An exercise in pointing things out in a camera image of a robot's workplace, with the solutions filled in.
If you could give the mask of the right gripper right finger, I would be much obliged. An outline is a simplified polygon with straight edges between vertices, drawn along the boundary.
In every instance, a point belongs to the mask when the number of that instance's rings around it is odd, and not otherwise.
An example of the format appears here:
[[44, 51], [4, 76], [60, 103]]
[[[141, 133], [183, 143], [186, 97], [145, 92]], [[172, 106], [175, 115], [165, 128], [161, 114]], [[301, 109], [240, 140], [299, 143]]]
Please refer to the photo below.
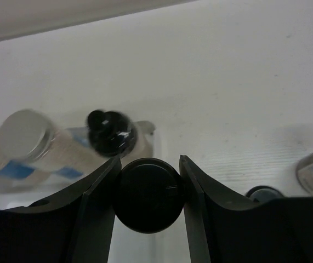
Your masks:
[[179, 159], [192, 262], [313, 262], [313, 197], [254, 202]]

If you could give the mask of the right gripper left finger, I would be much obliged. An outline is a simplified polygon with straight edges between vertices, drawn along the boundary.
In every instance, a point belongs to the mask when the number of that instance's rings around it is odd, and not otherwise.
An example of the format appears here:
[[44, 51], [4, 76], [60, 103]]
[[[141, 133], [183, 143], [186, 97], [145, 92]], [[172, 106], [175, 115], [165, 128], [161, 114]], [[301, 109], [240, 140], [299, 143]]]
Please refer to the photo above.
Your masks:
[[120, 172], [111, 158], [57, 193], [0, 210], [0, 262], [107, 262]]

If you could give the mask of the small black-lid spice bottle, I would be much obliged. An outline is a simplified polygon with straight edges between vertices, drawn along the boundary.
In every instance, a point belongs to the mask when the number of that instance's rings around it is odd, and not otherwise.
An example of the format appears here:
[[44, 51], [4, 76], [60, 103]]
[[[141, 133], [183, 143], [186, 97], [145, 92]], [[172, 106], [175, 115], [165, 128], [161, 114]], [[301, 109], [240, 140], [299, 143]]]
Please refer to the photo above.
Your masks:
[[127, 164], [113, 196], [113, 209], [121, 223], [145, 234], [171, 226], [184, 204], [182, 177], [171, 165], [157, 158], [141, 158]]

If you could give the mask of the black-lid white spice jar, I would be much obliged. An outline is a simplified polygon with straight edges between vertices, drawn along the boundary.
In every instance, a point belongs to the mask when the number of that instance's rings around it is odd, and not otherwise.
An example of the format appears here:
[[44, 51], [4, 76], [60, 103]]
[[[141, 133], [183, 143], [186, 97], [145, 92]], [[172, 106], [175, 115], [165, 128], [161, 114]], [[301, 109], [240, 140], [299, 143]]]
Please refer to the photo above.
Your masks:
[[103, 157], [118, 156], [125, 163], [153, 156], [147, 137], [155, 131], [150, 121], [133, 122], [118, 111], [94, 110], [87, 117], [88, 140]]

